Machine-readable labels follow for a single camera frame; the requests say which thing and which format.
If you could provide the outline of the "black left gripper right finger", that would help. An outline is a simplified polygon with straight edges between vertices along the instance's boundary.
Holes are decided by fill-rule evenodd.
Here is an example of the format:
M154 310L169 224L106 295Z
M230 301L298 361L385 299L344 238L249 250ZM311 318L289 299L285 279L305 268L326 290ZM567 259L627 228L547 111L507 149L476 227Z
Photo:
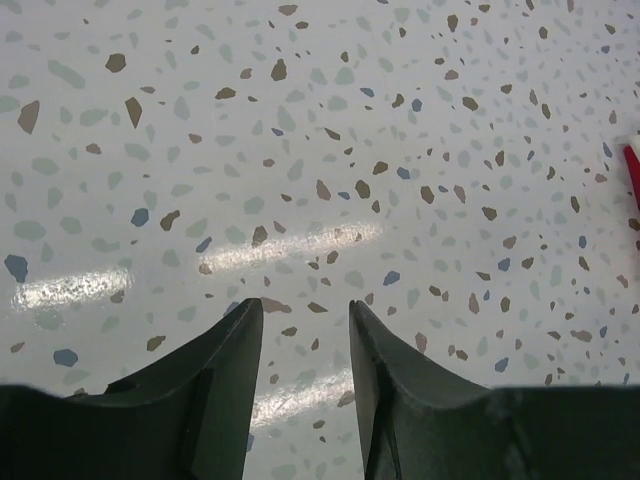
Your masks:
M362 301L349 305L349 339L365 478L494 478L487 388L405 343Z

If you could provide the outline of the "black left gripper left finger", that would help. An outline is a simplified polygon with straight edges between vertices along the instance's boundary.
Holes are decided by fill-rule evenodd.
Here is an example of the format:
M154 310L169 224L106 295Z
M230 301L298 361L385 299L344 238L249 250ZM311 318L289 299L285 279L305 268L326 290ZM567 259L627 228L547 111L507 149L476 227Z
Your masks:
M67 479L239 479L263 335L244 300L147 367L79 397Z

